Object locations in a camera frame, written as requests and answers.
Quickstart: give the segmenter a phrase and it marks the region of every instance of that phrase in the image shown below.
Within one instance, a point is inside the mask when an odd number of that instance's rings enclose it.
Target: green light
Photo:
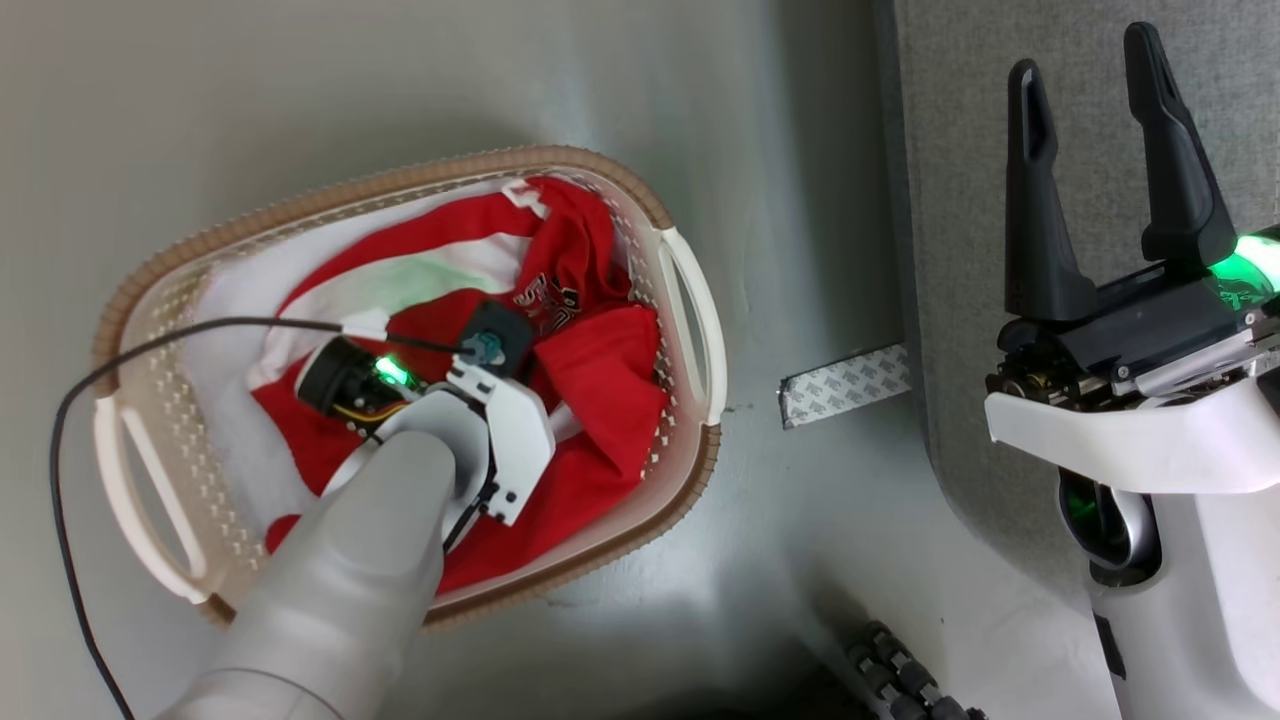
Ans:
[[[1275,297],[1280,286],[1280,243],[1240,236],[1230,258],[1210,266],[1222,302],[1235,310],[1258,305]]]
[[[1262,270],[1271,287],[1280,287],[1280,242],[1252,234],[1235,241],[1235,254]]]
[[[374,363],[374,369],[378,370],[378,374],[381,375],[383,379],[390,383],[407,386],[410,384],[410,380],[413,379],[413,375],[410,375],[408,370],[397,365],[390,357],[379,357],[378,361]]]

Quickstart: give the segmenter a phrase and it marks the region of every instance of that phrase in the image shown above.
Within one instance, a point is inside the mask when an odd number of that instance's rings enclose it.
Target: grey floor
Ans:
[[[782,377],[901,340],[870,3],[0,4],[0,696],[110,716],[45,488],[51,409],[150,252],[351,176],[529,142],[609,154],[690,238],[730,346],[712,486],[640,552],[417,643],[385,717],[765,706],[867,616],[992,717],[1115,716],[1091,623],[955,520],[909,398],[783,433]],[[140,717],[218,634],[133,560],[68,436],[72,542]],[[1052,717],[1052,711],[1044,717]]]

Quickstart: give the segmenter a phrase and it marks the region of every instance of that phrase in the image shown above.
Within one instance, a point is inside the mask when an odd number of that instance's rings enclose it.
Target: wire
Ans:
[[[337,410],[338,413],[342,413],[343,415],[351,418],[352,420],[360,420],[361,423],[378,423],[380,420],[385,420],[387,418],[390,418],[392,415],[399,413],[401,410],[403,410],[407,406],[408,406],[408,402],[397,402],[396,405],[392,405],[389,409],[383,410],[378,415],[361,415],[360,413],[356,413],[355,410],[349,410],[347,407],[343,407],[342,405],[334,405],[333,409]]]
[[[106,684],[106,689],[111,693],[111,698],[115,701],[115,706],[120,710],[120,715],[124,720],[134,720],[133,711],[129,708],[128,701],[124,700],[124,693],[120,692],[120,685],[115,682],[115,675],[106,666],[106,661],[102,659],[102,652],[97,647],[97,641],[93,638],[93,629],[90,628],[88,615],[84,612],[84,598],[81,597],[79,580],[76,577],[76,562],[72,560],[70,543],[67,539],[67,519],[63,514],[63,482],[61,482],[61,454],[63,446],[63,433],[67,428],[67,415],[70,413],[72,404],[76,398],[81,396],[86,389],[93,383],[106,377],[109,373],[114,372],[120,365],[141,357],[152,350],[159,350],[168,345],[173,345],[179,340],[191,337],[193,334],[200,334],[207,331],[214,331],[219,328],[229,327],[243,327],[243,325],[259,325],[259,327],[280,327],[280,328],[301,328],[307,331],[323,331],[343,334],[343,325],[338,323],[323,323],[317,320],[297,320],[292,318],[248,318],[248,316],[233,316],[233,318],[218,318],[216,320],[206,320],[204,323],[196,323],[193,325],[187,325],[179,328],[170,333],[165,333],[154,340],[148,340],[141,345],[131,347],[124,352],[111,357],[101,366],[95,368],[90,374],[81,378],[72,389],[67,392],[61,402],[58,404],[58,411],[54,414],[54,429],[49,443],[49,493],[54,503],[54,530],[58,533],[58,550],[63,556],[63,570],[67,573],[67,587],[72,594],[72,606],[76,609],[76,621],[79,624],[81,637],[84,639],[84,647],[88,650],[90,657],[93,659],[93,666],[97,667],[99,675],[102,676],[102,683]],[[451,345],[440,345],[435,342],[428,342],[425,340],[417,340],[413,337],[407,337],[402,334],[387,333],[387,342],[396,345],[404,345],[408,347],[417,347],[422,350],[430,350],[435,352],[454,352],[454,354],[471,354],[471,348],[454,347]]]

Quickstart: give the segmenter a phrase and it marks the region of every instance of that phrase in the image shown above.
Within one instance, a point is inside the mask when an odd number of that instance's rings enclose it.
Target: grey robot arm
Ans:
[[[390,437],[310,510],[246,596],[211,669],[161,720],[365,720],[404,666],[444,569],[454,457]]]

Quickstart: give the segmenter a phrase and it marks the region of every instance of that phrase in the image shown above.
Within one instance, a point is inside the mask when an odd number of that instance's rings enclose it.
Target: laundry basket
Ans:
[[[667,210],[640,178],[613,160],[573,147],[488,152],[329,187],[205,231],[157,254],[120,286],[102,313],[93,365],[191,324],[202,293],[230,260],[252,258],[338,220],[471,183],[535,174],[573,182],[609,206],[614,260],[627,266],[632,299],[658,311],[662,340],[654,373],[671,398],[640,484],[625,501],[532,564],[436,597],[426,625],[462,623],[545,593],[675,525],[701,495],[719,450],[727,370],[716,305]],[[95,389],[99,468],[125,538],[164,587],[211,621],[229,624],[270,557],[228,489],[184,375],[182,347],[125,364]],[[166,548],[141,501],[125,438],[155,486],[184,561]]]

